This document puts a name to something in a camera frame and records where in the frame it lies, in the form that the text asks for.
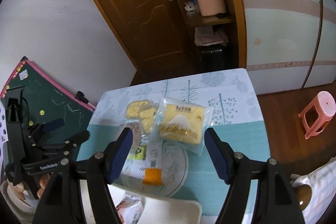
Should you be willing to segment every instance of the pink stripe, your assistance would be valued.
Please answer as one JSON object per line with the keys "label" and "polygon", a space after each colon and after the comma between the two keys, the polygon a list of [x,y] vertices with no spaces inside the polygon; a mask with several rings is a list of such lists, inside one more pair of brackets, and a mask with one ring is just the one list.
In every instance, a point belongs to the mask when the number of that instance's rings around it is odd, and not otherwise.
{"label": "pink stripe", "polygon": [[83,103],[80,100],[77,100],[74,95],[72,95],[69,91],[67,91],[65,88],[57,84],[53,79],[51,79],[48,75],[46,75],[40,68],[32,61],[27,60],[26,61],[34,70],[36,70],[44,79],[46,79],[48,82],[50,82],[55,88],[59,89],[62,93],[79,103],[81,106],[85,107],[86,109],[90,111],[94,111],[92,107],[90,107],[88,104]]}
{"label": "pink stripe", "polygon": [[336,24],[336,13],[333,10],[323,6],[323,19]]}
{"label": "pink stripe", "polygon": [[[312,0],[244,0],[246,9],[277,9],[320,17],[320,3]],[[323,19],[336,24],[336,12],[323,7]]]}
{"label": "pink stripe", "polygon": [[67,95],[69,98],[73,99],[75,102],[77,102],[78,104],[80,104],[81,106],[85,107],[86,109],[90,110],[90,111],[94,111],[95,110],[95,106],[90,104],[85,104],[82,101],[79,101],[75,98],[74,95],[72,95],[69,91],[67,91],[65,88],[63,88],[62,86],[60,86],[59,84],[57,84],[53,79],[51,79],[48,75],[46,75],[42,70],[40,70],[40,68],[32,61],[30,60],[26,60],[26,61],[21,61],[16,68],[13,70],[12,74],[10,75],[10,77],[8,78],[6,84],[4,85],[1,93],[0,93],[0,97],[2,98],[2,96],[4,94],[6,94],[6,86],[9,84],[10,80],[13,78],[13,76],[15,74],[17,74],[17,69],[21,66],[24,65],[25,63],[28,63],[34,70],[36,70],[37,73],[39,73],[44,79],[46,79],[49,83],[51,83],[55,88],[57,88],[58,90],[60,90],[62,93],[64,93],[65,95]]}
{"label": "pink stripe", "polygon": [[[279,68],[292,68],[292,67],[309,67],[311,61],[293,61],[293,62],[279,62],[279,63],[266,63],[258,65],[247,66],[248,71],[264,70],[264,69],[279,69]],[[315,61],[314,66],[336,65],[336,61]]]}

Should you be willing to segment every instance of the pink basket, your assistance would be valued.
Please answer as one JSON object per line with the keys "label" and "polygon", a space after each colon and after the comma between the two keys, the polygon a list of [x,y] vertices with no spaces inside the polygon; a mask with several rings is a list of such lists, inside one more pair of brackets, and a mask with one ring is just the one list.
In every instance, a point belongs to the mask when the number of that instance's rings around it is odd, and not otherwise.
{"label": "pink basket", "polygon": [[201,15],[204,17],[213,16],[218,13],[226,13],[224,0],[197,0]]}

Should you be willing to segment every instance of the blue gripper pad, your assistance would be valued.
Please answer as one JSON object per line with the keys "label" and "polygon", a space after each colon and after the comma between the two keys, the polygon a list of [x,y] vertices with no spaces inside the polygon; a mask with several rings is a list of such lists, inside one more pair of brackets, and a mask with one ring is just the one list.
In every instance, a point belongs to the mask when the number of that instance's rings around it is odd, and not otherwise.
{"label": "blue gripper pad", "polygon": [[62,118],[53,120],[51,122],[45,123],[42,127],[43,133],[49,133],[51,131],[54,131],[57,128],[64,126],[64,120]]}
{"label": "blue gripper pad", "polygon": [[231,183],[229,173],[233,168],[233,150],[228,143],[222,142],[213,128],[208,128],[204,133],[204,143],[209,152],[217,175],[226,184]]}
{"label": "blue gripper pad", "polygon": [[113,142],[115,149],[114,157],[110,162],[109,182],[116,180],[121,173],[125,160],[133,143],[133,133],[130,128],[125,128],[119,138]]}

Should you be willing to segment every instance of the metal screw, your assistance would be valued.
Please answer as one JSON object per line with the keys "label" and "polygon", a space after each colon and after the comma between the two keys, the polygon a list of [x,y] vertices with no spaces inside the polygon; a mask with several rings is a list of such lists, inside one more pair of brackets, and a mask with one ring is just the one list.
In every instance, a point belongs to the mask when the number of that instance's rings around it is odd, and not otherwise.
{"label": "metal screw", "polygon": [[276,165],[276,164],[278,163],[277,160],[274,159],[274,158],[270,158],[268,161],[269,161],[269,163],[272,164],[272,165]]}
{"label": "metal screw", "polygon": [[69,160],[68,159],[62,159],[61,160],[61,164],[62,165],[67,165],[69,163]]}
{"label": "metal screw", "polygon": [[241,152],[235,152],[233,154],[233,156],[236,158],[236,159],[242,159],[244,157],[244,155],[241,153]]}
{"label": "metal screw", "polygon": [[96,159],[101,159],[102,157],[104,157],[104,153],[103,152],[97,152],[97,153],[95,153],[94,157]]}

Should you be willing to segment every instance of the wooden door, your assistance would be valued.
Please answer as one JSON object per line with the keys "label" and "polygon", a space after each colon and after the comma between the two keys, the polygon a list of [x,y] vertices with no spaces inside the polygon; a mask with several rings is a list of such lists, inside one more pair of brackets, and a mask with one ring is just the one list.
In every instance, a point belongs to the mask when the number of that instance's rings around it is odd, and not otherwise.
{"label": "wooden door", "polygon": [[95,1],[141,72],[190,64],[191,42],[176,0]]}

